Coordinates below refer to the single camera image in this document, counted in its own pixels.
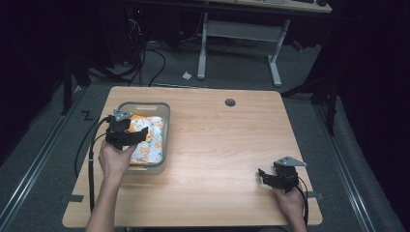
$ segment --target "table top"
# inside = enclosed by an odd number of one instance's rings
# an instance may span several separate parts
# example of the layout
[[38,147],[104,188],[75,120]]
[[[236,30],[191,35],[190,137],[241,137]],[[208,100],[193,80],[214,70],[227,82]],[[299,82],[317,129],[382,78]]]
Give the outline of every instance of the table top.
[[[227,99],[236,104],[227,106]],[[303,160],[278,92],[114,87],[102,117],[123,102],[166,102],[171,115],[165,169],[158,175],[126,173],[116,226],[287,224],[272,189],[257,174],[258,168],[273,174],[273,162],[286,156]],[[98,140],[96,154],[100,146]],[[63,218],[67,227],[85,227],[90,216],[87,164],[73,190],[84,198],[69,203]],[[94,168],[97,196],[103,175],[98,162]],[[306,168],[296,168],[312,190]],[[316,199],[308,204],[308,223],[321,223]]]

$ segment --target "wrist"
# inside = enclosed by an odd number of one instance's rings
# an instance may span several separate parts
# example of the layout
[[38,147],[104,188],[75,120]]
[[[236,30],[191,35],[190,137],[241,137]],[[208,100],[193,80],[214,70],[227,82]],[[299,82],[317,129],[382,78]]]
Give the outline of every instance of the wrist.
[[304,218],[300,217],[289,217],[287,219],[289,221],[290,227],[292,232],[306,232],[307,226],[305,225]]
[[107,175],[103,179],[103,184],[107,187],[119,188],[122,179],[123,177],[119,175]]

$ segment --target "plastic bin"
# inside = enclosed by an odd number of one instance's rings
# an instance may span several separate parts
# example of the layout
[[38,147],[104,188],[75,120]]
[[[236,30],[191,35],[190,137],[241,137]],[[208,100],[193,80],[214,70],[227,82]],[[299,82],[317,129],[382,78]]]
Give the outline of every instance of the plastic bin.
[[165,169],[166,147],[168,141],[168,128],[170,119],[170,107],[164,102],[132,102],[122,103],[119,110],[132,112],[132,114],[150,117],[159,116],[164,119],[162,132],[162,159],[157,163],[132,163],[129,171],[135,171],[137,174],[160,174]]

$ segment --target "table leg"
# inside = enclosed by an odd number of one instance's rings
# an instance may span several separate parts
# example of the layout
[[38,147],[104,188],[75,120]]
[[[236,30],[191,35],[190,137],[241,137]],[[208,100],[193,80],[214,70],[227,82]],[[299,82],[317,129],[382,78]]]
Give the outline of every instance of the table leg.
[[205,79],[205,69],[206,69],[206,39],[208,33],[208,13],[204,13],[204,22],[202,28],[202,47],[201,53],[199,54],[199,64],[198,64],[198,79]]
[[280,52],[280,48],[283,44],[284,37],[286,36],[287,28],[289,27],[290,19],[286,19],[283,23],[283,27],[280,30],[277,46],[275,47],[274,54],[268,56],[269,66],[271,68],[272,79],[276,87],[281,86],[280,76],[278,73],[277,59]]

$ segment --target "gray carpet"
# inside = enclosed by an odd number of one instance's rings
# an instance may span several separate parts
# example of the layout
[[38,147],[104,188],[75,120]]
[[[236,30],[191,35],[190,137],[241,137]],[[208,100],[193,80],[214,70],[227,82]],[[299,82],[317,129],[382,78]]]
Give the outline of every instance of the gray carpet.
[[[159,43],[150,44],[151,48],[158,45]],[[299,52],[289,46],[283,47],[278,58],[278,68],[283,86],[278,89],[273,86],[265,54],[262,54],[269,50],[271,46],[269,43],[253,47],[236,44],[229,46],[222,52],[210,50],[205,80],[195,78],[199,48],[195,46],[195,43],[190,43],[190,46],[193,45],[193,47],[187,47],[188,45],[186,43],[186,46],[181,45],[179,48],[164,45],[158,50],[164,55],[166,65],[153,85],[284,92],[304,82],[313,60],[320,51],[320,47],[307,48]],[[210,44],[210,48],[225,49],[224,44]],[[161,69],[162,62],[159,54],[152,51],[146,52],[146,61],[142,69],[143,85],[147,85]],[[192,79],[182,78],[184,72],[191,73]],[[44,168],[28,192],[26,199],[18,207],[16,214],[12,216],[13,220],[11,220],[8,231],[82,231],[82,229],[65,228],[62,225],[62,218],[67,207],[68,197],[75,184],[75,155],[83,136],[93,124],[93,121],[85,120],[86,113],[84,111],[90,112],[89,118],[97,120],[102,112],[109,89],[115,85],[119,84],[95,78],[89,88],[75,94],[78,103],[73,108],[70,117],[63,117],[63,119],[67,119],[66,125],[55,137],[55,143],[49,151]],[[138,85],[137,78],[132,85]],[[320,196],[323,196],[318,200],[323,222],[320,225],[310,226],[308,230],[363,231],[337,168],[333,154],[334,148],[329,142],[327,132],[322,127],[323,122],[317,115],[317,106],[312,106],[307,97],[308,95],[297,95],[290,99],[284,99],[284,103],[302,156],[308,164],[307,172],[313,188],[320,193]],[[53,127],[59,122],[58,120],[62,119],[60,116],[63,109],[62,102],[62,88],[59,88],[53,100],[33,121],[30,130],[16,147],[14,153],[0,168],[0,176],[2,177],[0,179],[1,209],[6,208]],[[337,147],[340,149],[363,196],[366,208],[372,217],[374,231],[404,231],[391,210],[382,189],[366,165],[340,102],[337,106],[335,132]],[[82,163],[86,155],[88,141],[89,139],[79,152],[79,164]],[[264,228],[264,231],[282,231],[283,228]],[[217,228],[207,228],[207,230],[220,231]],[[238,231],[233,228],[224,228],[224,230]],[[161,231],[170,231],[170,229],[162,229]]]

